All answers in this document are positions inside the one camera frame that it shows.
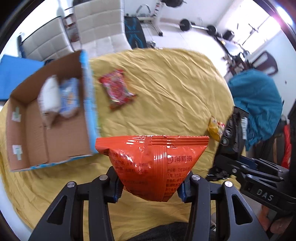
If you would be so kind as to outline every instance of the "barcode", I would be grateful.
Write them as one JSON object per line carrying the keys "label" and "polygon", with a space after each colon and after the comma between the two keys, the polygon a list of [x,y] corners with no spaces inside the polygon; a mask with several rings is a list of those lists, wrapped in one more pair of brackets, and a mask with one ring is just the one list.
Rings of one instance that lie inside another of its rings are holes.
{"label": "barcode", "polygon": [[242,126],[242,138],[243,138],[243,140],[246,140],[247,139],[248,118],[243,117],[241,119],[241,126]]}

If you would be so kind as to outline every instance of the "cardboard box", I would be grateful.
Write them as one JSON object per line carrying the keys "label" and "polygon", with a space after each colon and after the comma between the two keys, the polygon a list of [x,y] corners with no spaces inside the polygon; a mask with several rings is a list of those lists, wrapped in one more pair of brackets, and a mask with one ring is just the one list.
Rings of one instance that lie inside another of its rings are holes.
{"label": "cardboard box", "polygon": [[[80,107],[70,119],[58,116],[51,129],[41,120],[37,96],[45,80],[79,79]],[[52,61],[11,93],[6,119],[7,154],[11,171],[50,167],[97,153],[97,111],[88,59],[84,51]]]}

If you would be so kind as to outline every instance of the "white snack bag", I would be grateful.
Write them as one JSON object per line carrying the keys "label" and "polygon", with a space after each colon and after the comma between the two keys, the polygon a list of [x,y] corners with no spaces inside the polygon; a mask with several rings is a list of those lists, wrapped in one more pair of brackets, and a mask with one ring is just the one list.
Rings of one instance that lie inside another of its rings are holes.
{"label": "white snack bag", "polygon": [[44,125],[50,129],[52,122],[59,114],[62,106],[61,93],[56,75],[46,79],[40,90],[37,100],[42,121]]}

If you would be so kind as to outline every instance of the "dumbbell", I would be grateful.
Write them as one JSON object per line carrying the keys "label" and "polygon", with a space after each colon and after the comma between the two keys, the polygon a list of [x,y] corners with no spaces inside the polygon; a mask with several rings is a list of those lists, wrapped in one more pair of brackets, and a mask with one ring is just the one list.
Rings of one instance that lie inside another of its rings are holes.
{"label": "dumbbell", "polygon": [[203,29],[203,30],[206,30],[207,33],[211,36],[217,36],[218,34],[220,34],[216,27],[213,26],[213,25],[209,25],[207,26],[206,28],[205,27],[201,27],[201,26],[197,26],[197,25],[194,25],[194,24],[191,24],[191,22],[188,20],[188,19],[182,19],[180,21],[180,29],[182,31],[189,31],[191,28],[198,28],[198,29]]}

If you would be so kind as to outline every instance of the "yellow snack package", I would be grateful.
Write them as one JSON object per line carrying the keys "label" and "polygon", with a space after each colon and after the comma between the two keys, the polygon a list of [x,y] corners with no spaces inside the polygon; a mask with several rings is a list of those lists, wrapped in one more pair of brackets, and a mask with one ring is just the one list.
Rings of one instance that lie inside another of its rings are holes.
{"label": "yellow snack package", "polygon": [[225,125],[222,122],[217,121],[213,116],[211,116],[207,130],[210,133],[211,137],[214,138],[214,140],[220,141],[224,129]]}

